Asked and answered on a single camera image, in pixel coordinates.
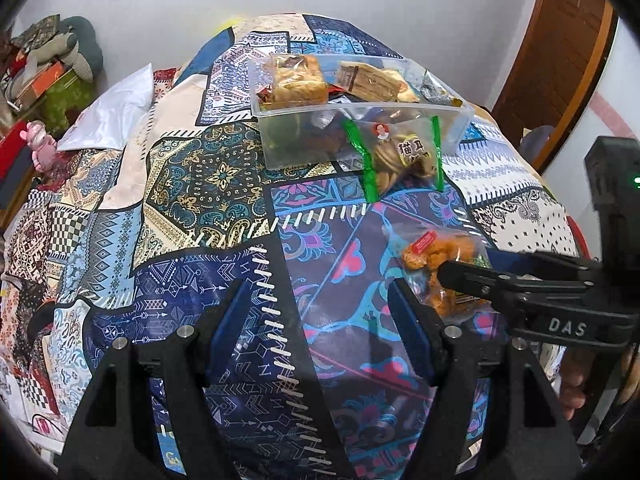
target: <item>blanket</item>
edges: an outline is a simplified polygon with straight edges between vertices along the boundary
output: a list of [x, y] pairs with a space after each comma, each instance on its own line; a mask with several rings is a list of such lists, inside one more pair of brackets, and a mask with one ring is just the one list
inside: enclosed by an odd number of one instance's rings
[[[7, 233], [0, 394], [33, 431], [64, 441], [114, 339], [164, 339], [244, 278], [249, 314], [204, 392], [241, 475], [399, 478], [434, 390], [413, 370], [386, 304], [402, 275], [394, 226], [576, 253], [564, 208], [481, 118], [444, 156], [444, 192], [408, 178], [367, 205], [357, 161], [268, 170], [246, 67], [277, 52], [401, 57], [322, 16], [239, 23], [178, 72], [156, 73], [154, 104], [122, 152], [79, 152], [59, 189], [30, 195]], [[501, 333], [493, 312], [466, 325], [485, 338]], [[165, 465], [183, 473], [162, 381], [150, 387]], [[487, 397], [478, 381], [469, 446], [481, 438]]]

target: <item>orange snack bag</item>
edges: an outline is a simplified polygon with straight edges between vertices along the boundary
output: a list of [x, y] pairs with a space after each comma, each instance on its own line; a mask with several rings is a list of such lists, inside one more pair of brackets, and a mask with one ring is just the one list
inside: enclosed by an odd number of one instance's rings
[[412, 290], [422, 303], [432, 306], [442, 318], [464, 314], [485, 303], [442, 286], [438, 280], [438, 267], [447, 260], [489, 266], [479, 239], [447, 228], [428, 228], [400, 254], [402, 266], [408, 271], [405, 278]]

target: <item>clear plastic box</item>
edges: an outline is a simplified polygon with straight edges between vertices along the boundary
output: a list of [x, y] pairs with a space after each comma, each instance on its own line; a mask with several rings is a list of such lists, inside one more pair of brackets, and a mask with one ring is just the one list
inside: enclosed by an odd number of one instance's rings
[[329, 84], [335, 84], [342, 60], [364, 62], [381, 69], [398, 70], [421, 102], [352, 102], [346, 97], [340, 97], [323, 105], [261, 110], [257, 93], [273, 82], [271, 72], [266, 67], [270, 58], [251, 59], [248, 62], [251, 111], [260, 125], [260, 137], [267, 168], [279, 170], [290, 166], [354, 158], [357, 153], [346, 138], [342, 127], [344, 118], [395, 124], [437, 115], [440, 118], [442, 130], [442, 152], [447, 154], [456, 152], [474, 115], [474, 109], [439, 80], [447, 91], [462, 100], [462, 107], [431, 105], [424, 102], [418, 89], [425, 69], [416, 62], [410, 59], [341, 54], [319, 54], [314, 57], [318, 60], [322, 75]]

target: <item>white pillow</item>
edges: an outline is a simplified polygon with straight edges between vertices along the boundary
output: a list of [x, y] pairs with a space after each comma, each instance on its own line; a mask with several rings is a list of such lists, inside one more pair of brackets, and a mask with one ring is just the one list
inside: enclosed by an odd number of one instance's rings
[[58, 141], [58, 151], [123, 150], [154, 97], [151, 63], [109, 88], [84, 110]]

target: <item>cartoon face logo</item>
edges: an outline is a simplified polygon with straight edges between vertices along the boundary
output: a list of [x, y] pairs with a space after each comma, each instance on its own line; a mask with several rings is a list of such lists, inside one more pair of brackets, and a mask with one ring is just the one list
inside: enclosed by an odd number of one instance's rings
[[386, 124], [378, 123], [373, 127], [376, 137], [379, 140], [387, 140], [389, 137], [389, 127]]

